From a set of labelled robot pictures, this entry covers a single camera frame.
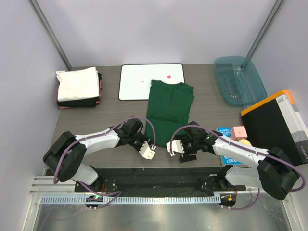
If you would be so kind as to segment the green polo t shirt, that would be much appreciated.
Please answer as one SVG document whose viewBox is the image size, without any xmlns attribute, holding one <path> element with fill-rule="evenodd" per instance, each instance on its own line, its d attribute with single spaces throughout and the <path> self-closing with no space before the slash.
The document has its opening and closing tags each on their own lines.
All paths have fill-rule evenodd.
<svg viewBox="0 0 308 231">
<path fill-rule="evenodd" d="M 194 87 L 186 83 L 167 84 L 152 80 L 146 118 L 145 134 L 158 147 L 166 147 L 173 133 L 188 124 L 191 105 L 194 101 Z"/>
</svg>

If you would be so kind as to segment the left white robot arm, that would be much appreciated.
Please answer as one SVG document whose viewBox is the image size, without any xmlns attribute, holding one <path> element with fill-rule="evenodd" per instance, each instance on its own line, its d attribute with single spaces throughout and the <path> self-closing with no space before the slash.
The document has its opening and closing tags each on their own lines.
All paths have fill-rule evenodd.
<svg viewBox="0 0 308 231">
<path fill-rule="evenodd" d="M 82 161 L 85 156 L 103 149 L 129 145 L 143 158 L 151 160 L 155 155 L 156 137 L 143 134 L 143 121 L 144 118 L 133 116 L 97 133 L 64 132 L 43 157 L 44 164 L 54 174 L 53 183 L 73 180 L 89 191 L 99 192 L 103 176 Z"/>
</svg>

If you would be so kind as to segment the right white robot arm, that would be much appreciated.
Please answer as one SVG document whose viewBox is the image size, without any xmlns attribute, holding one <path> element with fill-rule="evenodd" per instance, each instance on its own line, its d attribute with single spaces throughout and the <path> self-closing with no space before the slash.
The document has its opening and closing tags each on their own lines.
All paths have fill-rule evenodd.
<svg viewBox="0 0 308 231">
<path fill-rule="evenodd" d="M 169 152 L 179 153 L 181 161 L 194 160 L 194 154 L 201 150 L 241 162 L 243 167 L 226 165 L 217 173 L 215 182 L 224 191 L 250 186 L 263 189 L 277 200 L 284 200 L 289 192 L 300 191 L 306 185 L 302 172 L 277 147 L 268 150 L 248 146 L 217 131 L 207 130 L 194 121 L 177 129 L 170 141 Z"/>
</svg>

